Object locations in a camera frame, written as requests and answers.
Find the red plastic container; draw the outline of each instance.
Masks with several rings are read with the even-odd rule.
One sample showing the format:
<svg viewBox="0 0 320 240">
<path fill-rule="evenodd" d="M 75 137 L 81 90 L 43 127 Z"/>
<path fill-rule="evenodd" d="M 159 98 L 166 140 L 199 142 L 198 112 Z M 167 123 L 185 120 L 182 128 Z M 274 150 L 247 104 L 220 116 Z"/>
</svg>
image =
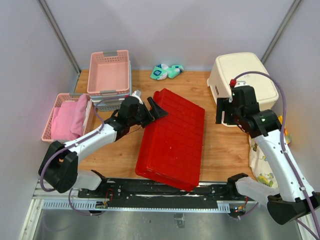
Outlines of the red plastic container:
<svg viewBox="0 0 320 240">
<path fill-rule="evenodd" d="M 165 88 L 153 99 L 169 114 L 145 128 L 135 173 L 192 191 L 199 184 L 205 110 Z"/>
</svg>

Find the pink cloth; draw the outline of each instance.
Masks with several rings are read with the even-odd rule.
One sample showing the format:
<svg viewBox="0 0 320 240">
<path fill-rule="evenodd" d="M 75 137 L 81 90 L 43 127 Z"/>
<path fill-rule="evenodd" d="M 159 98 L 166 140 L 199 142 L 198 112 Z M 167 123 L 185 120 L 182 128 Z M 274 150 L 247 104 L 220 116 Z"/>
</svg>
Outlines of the pink cloth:
<svg viewBox="0 0 320 240">
<path fill-rule="evenodd" d="M 83 135 L 86 117 L 87 96 L 81 95 L 78 101 L 65 101 L 53 109 L 51 138 L 70 141 Z"/>
</svg>

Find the wooden tabletop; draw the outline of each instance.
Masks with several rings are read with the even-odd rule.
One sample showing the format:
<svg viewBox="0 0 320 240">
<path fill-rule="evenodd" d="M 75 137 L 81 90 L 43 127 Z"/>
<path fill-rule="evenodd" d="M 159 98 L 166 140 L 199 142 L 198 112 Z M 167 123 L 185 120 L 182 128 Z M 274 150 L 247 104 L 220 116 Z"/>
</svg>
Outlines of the wooden tabletop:
<svg viewBox="0 0 320 240">
<path fill-rule="evenodd" d="M 149 70 L 132 71 L 133 90 L 142 92 L 141 98 L 149 108 L 147 97 L 153 97 L 155 91 L 169 89 L 181 97 L 205 109 L 204 139 L 201 160 L 200 181 L 227 181 L 228 177 L 245 173 L 253 177 L 249 167 L 248 137 L 237 127 L 227 127 L 216 122 L 216 104 L 207 79 L 210 72 L 185 71 L 174 79 L 166 78 L 156 81 L 150 78 Z M 82 70 L 76 86 L 76 93 L 86 93 L 88 70 Z M 99 112 L 103 119 L 110 117 L 112 112 Z M 94 118 L 92 130 L 101 122 Z M 106 145 L 83 160 L 79 168 L 96 170 L 106 177 L 140 178 L 135 174 L 136 162 L 144 130 L 132 132 L 112 144 Z"/>
</svg>

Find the robotic arm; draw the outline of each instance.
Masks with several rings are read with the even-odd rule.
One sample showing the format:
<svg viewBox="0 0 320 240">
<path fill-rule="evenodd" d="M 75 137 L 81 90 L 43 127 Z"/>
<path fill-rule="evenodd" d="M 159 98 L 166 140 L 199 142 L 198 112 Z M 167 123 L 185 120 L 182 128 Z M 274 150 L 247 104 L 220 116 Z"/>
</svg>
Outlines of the robotic arm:
<svg viewBox="0 0 320 240">
<path fill-rule="evenodd" d="M 151 106 L 149 111 L 140 98 L 140 91 L 126 97 L 119 110 L 113 112 L 111 117 L 104 121 L 97 129 L 64 144 L 55 141 L 50 144 L 38 174 L 46 180 L 59 193 L 65 193 L 71 188 L 95 190 L 102 178 L 97 172 L 78 170 L 78 164 L 88 155 L 104 145 L 111 144 L 129 131 L 134 125 L 145 128 L 155 120 L 168 113 L 159 107 L 152 97 L 147 100 Z"/>
<path fill-rule="evenodd" d="M 237 125 L 248 133 L 266 155 L 279 185 L 278 188 L 271 188 L 241 173 L 228 179 L 228 188 L 233 198 L 248 196 L 259 202 L 282 225 L 310 213 L 302 190 L 310 197 L 313 207 L 318 208 L 320 193 L 315 192 L 303 176 L 287 144 L 285 152 L 281 147 L 282 126 L 277 115 L 272 110 L 260 111 L 254 88 L 244 81 L 231 81 L 230 86 L 231 97 L 217 99 L 216 123 L 221 124 L 223 119 L 226 124 Z M 285 153 L 302 179 L 304 189 L 301 189 Z"/>
</svg>

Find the white wall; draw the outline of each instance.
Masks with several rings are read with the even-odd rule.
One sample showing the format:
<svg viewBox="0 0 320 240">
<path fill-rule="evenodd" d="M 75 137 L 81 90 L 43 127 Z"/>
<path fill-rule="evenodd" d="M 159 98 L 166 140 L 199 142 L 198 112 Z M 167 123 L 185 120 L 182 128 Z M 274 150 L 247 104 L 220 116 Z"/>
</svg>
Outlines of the white wall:
<svg viewBox="0 0 320 240">
<path fill-rule="evenodd" d="M 320 191 L 320 1 L 304 1 L 266 62 L 287 99 L 290 148 L 303 174 Z M 275 108 L 282 112 L 282 102 Z"/>
<path fill-rule="evenodd" d="M 76 73 L 35 0 L 0 7 L 0 233 L 18 239 L 48 148 L 41 135 Z"/>
<path fill-rule="evenodd" d="M 292 0 L 47 0 L 74 57 L 128 49 L 134 69 L 210 71 L 222 54 L 262 57 Z"/>
</svg>

